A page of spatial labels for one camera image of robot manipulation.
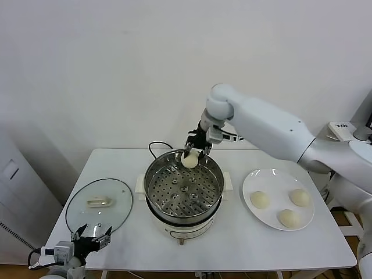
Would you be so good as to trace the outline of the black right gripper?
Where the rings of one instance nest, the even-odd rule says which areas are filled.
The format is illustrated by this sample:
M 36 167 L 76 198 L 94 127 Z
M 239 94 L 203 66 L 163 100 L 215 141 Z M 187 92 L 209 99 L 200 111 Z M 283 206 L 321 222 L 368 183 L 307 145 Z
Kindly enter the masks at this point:
M 192 150 L 203 149 L 200 151 L 198 158 L 202 159 L 210 153 L 211 143 L 207 142 L 206 131 L 201 128 L 201 123 L 198 123 L 196 129 L 188 132 L 188 139 L 184 146 L 184 158 L 187 158 Z

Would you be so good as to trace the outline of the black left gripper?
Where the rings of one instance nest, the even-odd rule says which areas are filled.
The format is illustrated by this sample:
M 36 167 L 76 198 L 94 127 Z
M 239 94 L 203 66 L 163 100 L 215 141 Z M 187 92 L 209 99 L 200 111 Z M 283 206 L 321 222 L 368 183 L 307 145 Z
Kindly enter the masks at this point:
M 96 238 L 81 237 L 88 224 L 85 224 L 71 233 L 71 240 L 74 243 L 74 256 L 79 260 L 85 260 L 91 252 L 97 252 L 100 247 L 106 247 L 111 242 L 112 226 L 107 231 Z

